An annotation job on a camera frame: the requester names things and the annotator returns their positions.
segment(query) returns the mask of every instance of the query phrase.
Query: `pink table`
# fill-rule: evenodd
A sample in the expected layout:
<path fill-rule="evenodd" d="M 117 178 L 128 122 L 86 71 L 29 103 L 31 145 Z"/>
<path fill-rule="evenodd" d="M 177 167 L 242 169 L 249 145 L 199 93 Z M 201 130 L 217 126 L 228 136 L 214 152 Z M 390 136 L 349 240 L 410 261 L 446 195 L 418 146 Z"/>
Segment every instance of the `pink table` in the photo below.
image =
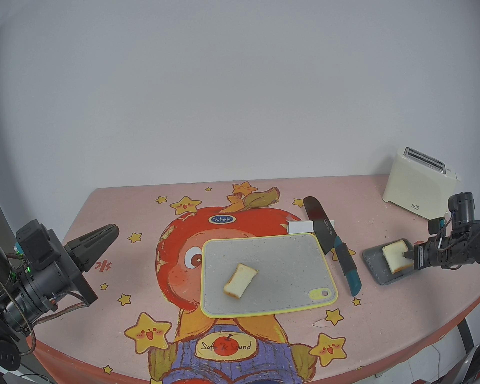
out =
<path fill-rule="evenodd" d="M 37 327 L 36 356 L 59 384 L 266 378 L 351 383 L 408 359 L 479 303 L 479 266 L 428 268 L 378 285 L 361 258 L 364 249 L 428 237 L 426 220 L 382 200 L 386 180 L 349 176 L 95 190 L 65 241 L 108 223 L 120 227 L 119 238 L 86 274 L 99 298 L 88 309 Z M 322 202 L 356 252 L 360 294 L 350 296 L 338 261 L 328 254 L 339 291 L 329 307 L 216 321 L 202 315 L 202 244 L 285 234 L 287 220 L 307 219 L 301 199 L 308 195 Z M 230 218 L 218 224 L 220 216 Z"/>

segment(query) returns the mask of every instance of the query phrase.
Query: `kitchen knife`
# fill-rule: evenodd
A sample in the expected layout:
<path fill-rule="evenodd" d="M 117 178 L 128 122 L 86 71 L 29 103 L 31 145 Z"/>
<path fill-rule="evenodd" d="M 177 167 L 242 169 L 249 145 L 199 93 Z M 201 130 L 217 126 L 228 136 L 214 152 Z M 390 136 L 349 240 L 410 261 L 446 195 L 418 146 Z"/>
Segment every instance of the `kitchen knife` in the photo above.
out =
<path fill-rule="evenodd" d="M 357 266 L 348 251 L 347 245 L 336 234 L 332 223 L 330 223 L 322 205 L 316 198 L 312 196 L 305 197 L 303 205 L 307 211 L 308 218 L 313 221 L 313 231 L 324 254 L 335 249 L 338 262 L 342 267 L 343 274 L 347 278 L 350 293 L 352 297 L 356 296 L 360 292 L 361 281 L 357 272 Z"/>

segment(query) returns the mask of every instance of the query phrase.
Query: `cartoon eye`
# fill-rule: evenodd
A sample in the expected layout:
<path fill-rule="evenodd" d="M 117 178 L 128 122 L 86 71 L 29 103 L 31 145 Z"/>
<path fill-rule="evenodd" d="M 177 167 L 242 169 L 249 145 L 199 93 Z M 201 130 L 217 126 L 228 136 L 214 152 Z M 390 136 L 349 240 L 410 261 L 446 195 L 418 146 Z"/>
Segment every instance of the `cartoon eye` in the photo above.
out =
<path fill-rule="evenodd" d="M 194 269 L 202 263 L 202 250 L 199 247 L 191 247 L 185 253 L 185 266 Z"/>

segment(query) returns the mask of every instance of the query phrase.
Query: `brand logo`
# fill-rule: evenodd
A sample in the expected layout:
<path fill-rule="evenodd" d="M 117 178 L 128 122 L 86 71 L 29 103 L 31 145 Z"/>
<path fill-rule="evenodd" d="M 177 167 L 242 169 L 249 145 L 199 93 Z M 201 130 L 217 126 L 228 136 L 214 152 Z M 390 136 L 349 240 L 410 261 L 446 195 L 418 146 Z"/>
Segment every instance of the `brand logo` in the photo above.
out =
<path fill-rule="evenodd" d="M 333 232 L 332 232 L 332 227 L 330 226 L 329 222 L 327 219 L 324 219 L 324 224 L 325 226 L 327 227 L 328 231 L 330 232 L 330 235 L 333 235 Z"/>
<path fill-rule="evenodd" d="M 230 215 L 215 215 L 208 219 L 212 224 L 228 224 L 233 223 L 235 220 L 237 220 L 237 218 Z"/>

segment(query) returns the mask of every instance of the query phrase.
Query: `gray tray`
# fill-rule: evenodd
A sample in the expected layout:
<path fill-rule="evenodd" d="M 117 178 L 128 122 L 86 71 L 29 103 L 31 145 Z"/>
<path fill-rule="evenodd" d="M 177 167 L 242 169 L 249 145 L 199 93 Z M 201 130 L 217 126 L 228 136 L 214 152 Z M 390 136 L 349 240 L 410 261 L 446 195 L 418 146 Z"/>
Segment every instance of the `gray tray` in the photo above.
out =
<path fill-rule="evenodd" d="M 258 269 L 240 299 L 223 292 L 238 263 Z M 332 304 L 338 291 L 310 233 L 204 244 L 200 307 L 213 318 L 260 316 Z"/>
<path fill-rule="evenodd" d="M 388 285 L 392 284 L 394 281 L 403 279 L 405 276 L 411 275 L 415 272 L 413 269 L 413 265 L 403 271 L 399 271 L 396 273 L 390 272 L 390 268 L 388 267 L 387 260 L 384 257 L 382 252 L 382 248 L 388 244 L 392 244 L 396 241 L 403 240 L 407 245 L 409 251 L 413 249 L 412 244 L 407 239 L 398 239 L 395 241 L 390 241 L 388 243 L 377 245 L 376 247 L 372 247 L 366 249 L 362 253 L 362 257 L 370 269 L 370 272 L 373 275 L 373 278 L 377 281 L 378 284 L 381 285 Z"/>

